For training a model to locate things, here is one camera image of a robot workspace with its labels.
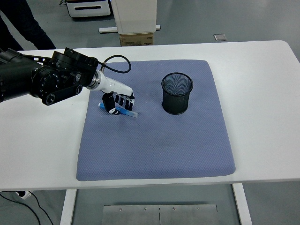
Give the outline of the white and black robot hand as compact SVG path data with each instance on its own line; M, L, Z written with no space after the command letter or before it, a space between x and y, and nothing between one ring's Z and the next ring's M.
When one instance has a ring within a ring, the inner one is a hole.
M96 81L93 87L95 91L102 91L102 102L105 110L112 115L120 114L115 104L119 104L126 110L132 111L135 97L132 88L109 77L105 77L103 72L96 71Z

